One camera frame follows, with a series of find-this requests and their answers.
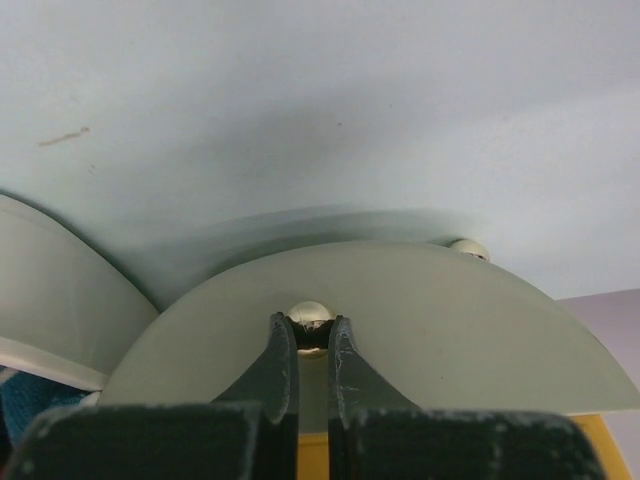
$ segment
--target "stain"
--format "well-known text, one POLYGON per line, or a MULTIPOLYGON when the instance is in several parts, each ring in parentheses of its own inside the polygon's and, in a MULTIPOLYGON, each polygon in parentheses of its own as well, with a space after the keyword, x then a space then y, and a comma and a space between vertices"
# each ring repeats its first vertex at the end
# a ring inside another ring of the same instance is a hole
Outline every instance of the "stain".
POLYGON ((89 127, 82 127, 79 131, 73 133, 67 133, 61 137, 53 138, 51 140, 46 140, 44 142, 38 142, 39 147, 49 147, 51 145, 55 145, 56 143, 66 142, 67 140, 73 140, 74 138, 80 138, 82 135, 89 133, 91 130, 89 127))

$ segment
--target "yellow object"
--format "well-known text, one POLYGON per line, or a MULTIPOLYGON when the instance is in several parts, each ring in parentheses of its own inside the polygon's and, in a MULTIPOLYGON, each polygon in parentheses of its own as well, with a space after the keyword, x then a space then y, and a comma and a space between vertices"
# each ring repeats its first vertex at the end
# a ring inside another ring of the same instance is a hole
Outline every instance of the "yellow object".
MULTIPOLYGON (((571 418, 596 450, 609 480, 632 480, 629 469, 601 415, 571 418)), ((298 480, 329 479, 329 437, 326 433, 301 435, 298 440, 298 480)))

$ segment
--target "white curved object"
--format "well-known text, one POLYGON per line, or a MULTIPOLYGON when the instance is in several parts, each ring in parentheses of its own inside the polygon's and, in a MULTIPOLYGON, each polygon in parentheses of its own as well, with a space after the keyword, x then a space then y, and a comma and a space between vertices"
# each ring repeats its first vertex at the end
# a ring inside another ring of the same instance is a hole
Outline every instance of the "white curved object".
MULTIPOLYGON (((134 344, 101 403, 212 400, 264 349, 269 315, 309 298, 350 317, 364 358, 422 407, 640 407, 603 345, 528 283, 447 248, 372 242, 272 255, 203 283, 134 344)), ((304 362, 301 391, 321 391, 310 387, 326 382, 321 364, 304 362)), ((308 400, 303 431, 322 414, 308 400)))
POLYGON ((0 227, 0 365, 101 389, 156 310, 37 210, 0 196, 0 227))

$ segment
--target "blue textile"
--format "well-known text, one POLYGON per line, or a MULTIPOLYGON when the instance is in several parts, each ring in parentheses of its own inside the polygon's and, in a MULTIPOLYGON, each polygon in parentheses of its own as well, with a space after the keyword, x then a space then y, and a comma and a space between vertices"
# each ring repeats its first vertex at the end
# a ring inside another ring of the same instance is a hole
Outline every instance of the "blue textile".
POLYGON ((9 440, 15 446, 36 415, 51 407, 76 405, 88 392, 18 372, 0 387, 0 394, 9 440))

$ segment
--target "pink wall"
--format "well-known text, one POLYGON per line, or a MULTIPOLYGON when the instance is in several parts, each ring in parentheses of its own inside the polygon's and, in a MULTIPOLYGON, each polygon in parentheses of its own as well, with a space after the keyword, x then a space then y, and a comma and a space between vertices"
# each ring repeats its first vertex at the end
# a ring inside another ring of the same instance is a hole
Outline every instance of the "pink wall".
MULTIPOLYGON (((609 349, 640 388, 640 290, 560 302, 609 349)), ((634 478, 640 479, 640 412, 606 416, 634 478)))

